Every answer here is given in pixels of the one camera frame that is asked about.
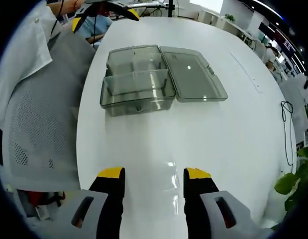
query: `transparent box lid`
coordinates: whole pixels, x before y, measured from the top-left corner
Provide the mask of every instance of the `transparent box lid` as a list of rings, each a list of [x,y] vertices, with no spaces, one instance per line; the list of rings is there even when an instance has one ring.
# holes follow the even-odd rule
[[[228,95],[203,56],[194,50],[160,47],[180,102],[224,101]]]

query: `office chair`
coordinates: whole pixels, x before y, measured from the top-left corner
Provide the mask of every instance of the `office chair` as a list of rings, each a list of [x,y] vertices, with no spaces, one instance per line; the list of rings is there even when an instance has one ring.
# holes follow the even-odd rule
[[[51,63],[21,81],[3,128],[3,166],[17,189],[57,192],[80,188],[75,111],[95,50],[70,30],[48,43]]]

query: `green plant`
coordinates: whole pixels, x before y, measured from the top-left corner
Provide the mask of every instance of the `green plant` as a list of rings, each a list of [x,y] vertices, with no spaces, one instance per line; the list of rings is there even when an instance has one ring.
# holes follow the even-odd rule
[[[230,20],[230,21],[232,21],[232,22],[235,22],[235,19],[234,19],[234,16],[233,16],[233,15],[226,14],[226,15],[224,15],[224,18],[226,18],[226,19],[228,19],[228,20]]]
[[[297,155],[304,157],[305,159],[299,161],[300,166],[296,173],[285,174],[274,186],[274,189],[283,195],[287,195],[295,189],[294,193],[284,203],[284,208],[287,212],[304,196],[308,185],[308,147],[300,149],[297,152]]]

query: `black cable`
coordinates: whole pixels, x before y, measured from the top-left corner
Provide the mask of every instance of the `black cable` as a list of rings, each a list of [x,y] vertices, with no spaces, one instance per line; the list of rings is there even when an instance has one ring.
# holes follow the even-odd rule
[[[140,15],[140,17],[142,17],[144,15],[144,13],[146,12],[147,8],[145,8],[144,12],[142,12],[142,14]]]
[[[180,14],[179,14],[179,2],[178,2],[178,0],[176,0],[177,1],[177,7],[178,7],[178,16],[180,16]]]
[[[154,13],[157,10],[159,10],[159,8],[156,8],[155,10],[153,10],[149,15],[151,15],[152,13]]]
[[[54,25],[53,25],[53,27],[52,27],[52,31],[51,31],[50,36],[52,35],[52,33],[53,33],[53,31],[54,31],[54,28],[55,28],[55,26],[56,26],[56,24],[57,24],[57,22],[58,22],[58,18],[61,16],[61,11],[62,11],[62,8],[63,8],[63,3],[64,3],[64,0],[62,0],[61,7],[60,7],[60,10],[59,10],[58,16],[57,16],[57,18],[56,18],[56,20],[55,20],[55,23],[54,23]]]
[[[97,15],[95,15],[94,17],[94,34],[93,34],[93,48],[94,48],[94,44],[95,44],[95,31],[96,31],[96,17]]]
[[[291,166],[291,172],[293,171],[293,146],[292,146],[292,135],[291,135],[291,125],[292,125],[292,114],[293,114],[293,105],[288,102],[288,101],[281,101],[280,102],[281,108],[282,108],[282,120],[283,120],[283,127],[284,127],[284,142],[285,142],[285,155],[287,157],[287,163],[289,166]],[[290,113],[290,141],[291,141],[291,152],[292,152],[292,163],[289,163],[289,159],[288,159],[288,153],[287,153],[287,134],[286,134],[286,129],[285,129],[285,122],[287,121],[287,116],[286,116],[286,112]]]

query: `white lab coat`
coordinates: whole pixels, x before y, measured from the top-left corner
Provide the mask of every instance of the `white lab coat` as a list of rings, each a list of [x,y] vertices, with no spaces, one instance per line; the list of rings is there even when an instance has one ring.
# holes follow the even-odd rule
[[[43,0],[23,20],[9,41],[0,62],[1,129],[15,86],[52,61],[47,42],[62,29],[57,23],[51,35],[55,21],[56,17]]]
[[[263,58],[263,62],[267,63],[268,61],[271,61],[273,63],[275,61],[275,59],[276,59],[276,57],[275,57],[272,49],[267,48],[266,54],[265,54],[265,56]]]

